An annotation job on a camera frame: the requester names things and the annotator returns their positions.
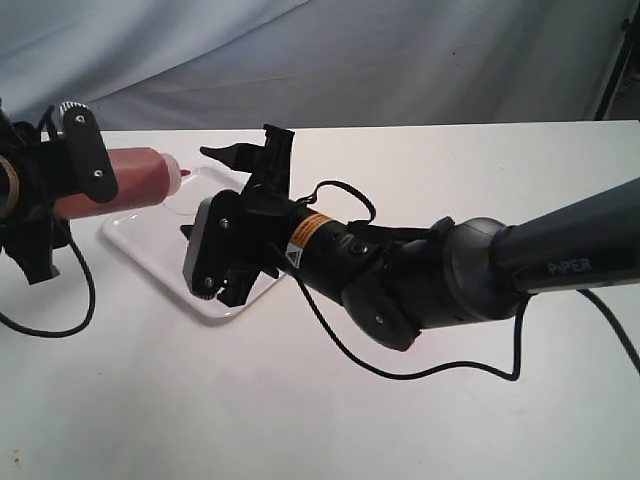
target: red liquid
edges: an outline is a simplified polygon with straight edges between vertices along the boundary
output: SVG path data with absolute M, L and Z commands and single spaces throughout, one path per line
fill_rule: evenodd
M 131 210 L 162 203 L 169 194 L 171 176 L 167 162 L 152 148 L 109 150 L 118 180 L 118 195 L 108 203 L 95 203 L 84 194 L 62 198 L 55 204 L 60 218 L 73 219 Z

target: screw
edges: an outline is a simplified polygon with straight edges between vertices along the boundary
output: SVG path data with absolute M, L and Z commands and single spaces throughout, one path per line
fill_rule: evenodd
M 369 251 L 366 245 L 362 245 L 361 243 L 354 243 L 353 245 L 351 245 L 350 250 L 351 250 L 351 253 L 353 253 L 354 255 L 362 255 Z

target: white tabletop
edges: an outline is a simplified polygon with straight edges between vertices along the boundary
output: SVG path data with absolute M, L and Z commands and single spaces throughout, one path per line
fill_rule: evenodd
M 261 131 L 111 132 L 184 166 L 198 147 Z M 637 122 L 301 130 L 292 191 L 351 182 L 379 223 L 430 226 L 492 216 L 520 223 L 640 176 Z M 346 194 L 319 209 L 363 215 Z M 596 309 L 576 293 L 531 302 L 521 380 L 449 371 L 393 382 L 351 364 L 291 279 L 239 317 L 207 326 L 99 233 L 73 231 L 93 270 L 85 332 L 43 340 L 0 328 L 0 478 L 636 478 L 640 379 Z M 27 287 L 0 262 L 0 308 L 41 328 L 78 322 L 86 287 L 68 249 L 61 277 Z M 640 343 L 638 286 L 600 292 Z M 474 359 L 510 368 L 512 321 L 423 333 L 407 353 L 369 340 L 319 301 L 345 343 L 393 371 Z

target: white backdrop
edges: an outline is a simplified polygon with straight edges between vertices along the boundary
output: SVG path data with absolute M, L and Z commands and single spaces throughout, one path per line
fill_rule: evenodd
M 75 97 L 109 129 L 588 119 L 637 4 L 3 1 L 9 111 Z

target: white plastic tray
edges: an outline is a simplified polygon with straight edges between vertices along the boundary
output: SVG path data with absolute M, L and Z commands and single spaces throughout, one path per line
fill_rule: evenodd
M 111 242 L 198 313 L 210 319 L 230 318 L 250 305 L 275 280 L 260 274 L 247 304 L 240 307 L 230 308 L 218 300 L 194 297 L 182 276 L 188 242 L 180 232 L 180 225 L 193 223 L 198 205 L 205 198 L 221 190 L 241 188 L 238 181 L 213 168 L 198 167 L 183 179 L 178 193 L 161 205 L 115 214 L 107 219 L 102 230 Z

